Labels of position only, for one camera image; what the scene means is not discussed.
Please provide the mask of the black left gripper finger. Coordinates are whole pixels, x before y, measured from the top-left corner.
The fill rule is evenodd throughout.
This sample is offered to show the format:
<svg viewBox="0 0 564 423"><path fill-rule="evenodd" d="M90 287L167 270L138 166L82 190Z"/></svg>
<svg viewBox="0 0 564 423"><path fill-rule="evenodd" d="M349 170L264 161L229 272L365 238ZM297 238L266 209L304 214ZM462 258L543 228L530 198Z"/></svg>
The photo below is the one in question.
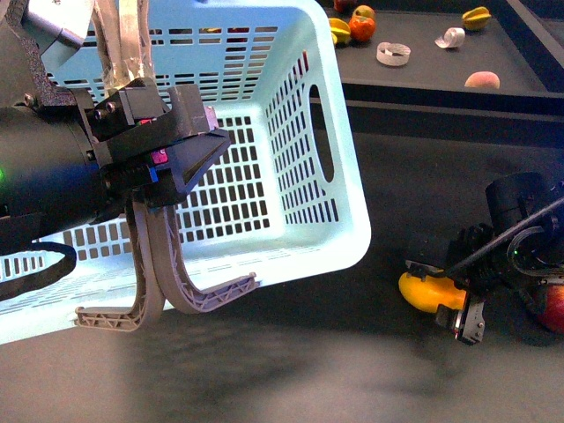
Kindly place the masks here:
<svg viewBox="0 0 564 423"><path fill-rule="evenodd" d="M156 180L149 185L150 204L180 204L207 170L231 145L226 130L187 137L175 145L151 152L151 172Z"/></svg>
<svg viewBox="0 0 564 423"><path fill-rule="evenodd" d="M100 141L175 142L219 127L196 85L170 87L167 94L169 102L147 78L118 89L94 109L94 136Z"/></svg>

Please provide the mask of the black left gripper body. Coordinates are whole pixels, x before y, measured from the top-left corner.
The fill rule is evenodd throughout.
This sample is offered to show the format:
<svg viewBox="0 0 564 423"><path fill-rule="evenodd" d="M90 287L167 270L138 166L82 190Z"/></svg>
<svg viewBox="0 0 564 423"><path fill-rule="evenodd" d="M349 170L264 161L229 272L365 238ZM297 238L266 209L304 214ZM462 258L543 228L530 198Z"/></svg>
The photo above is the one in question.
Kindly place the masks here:
<svg viewBox="0 0 564 423"><path fill-rule="evenodd" d="M89 142L85 151L85 186L77 190L74 198L76 219L113 219L122 212L130 196L150 208L176 205L149 203L149 185L156 180L151 172L150 154L183 138L175 142L128 142L116 138L100 141L94 136L94 109L101 102L94 104L83 90L76 90L74 96L80 125Z"/></svg>

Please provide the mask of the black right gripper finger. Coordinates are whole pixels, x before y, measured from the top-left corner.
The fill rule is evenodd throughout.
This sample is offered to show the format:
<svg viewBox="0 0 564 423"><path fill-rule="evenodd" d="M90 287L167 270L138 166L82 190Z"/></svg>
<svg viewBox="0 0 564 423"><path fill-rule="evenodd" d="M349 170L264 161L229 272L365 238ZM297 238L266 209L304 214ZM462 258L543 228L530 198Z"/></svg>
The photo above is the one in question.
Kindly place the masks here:
<svg viewBox="0 0 564 423"><path fill-rule="evenodd" d="M475 345L483 340L486 323L483 317L485 302L476 295L467 295L463 308L456 310L439 304L435 322L455 335L455 339Z"/></svg>
<svg viewBox="0 0 564 423"><path fill-rule="evenodd" d="M426 281L428 278L445 278L446 271L428 263L406 260L407 273L411 276Z"/></svg>

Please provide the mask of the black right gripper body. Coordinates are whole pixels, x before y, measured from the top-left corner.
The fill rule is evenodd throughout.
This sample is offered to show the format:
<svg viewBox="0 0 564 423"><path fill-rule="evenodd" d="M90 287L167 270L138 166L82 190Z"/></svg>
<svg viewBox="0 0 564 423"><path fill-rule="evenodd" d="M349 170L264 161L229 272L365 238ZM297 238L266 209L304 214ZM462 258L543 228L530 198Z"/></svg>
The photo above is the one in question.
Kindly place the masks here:
<svg viewBox="0 0 564 423"><path fill-rule="evenodd" d="M457 288L486 295L507 283L514 273L507 259L508 243L488 248L495 238L491 226L479 224L461 229L449 242L447 277Z"/></svg>

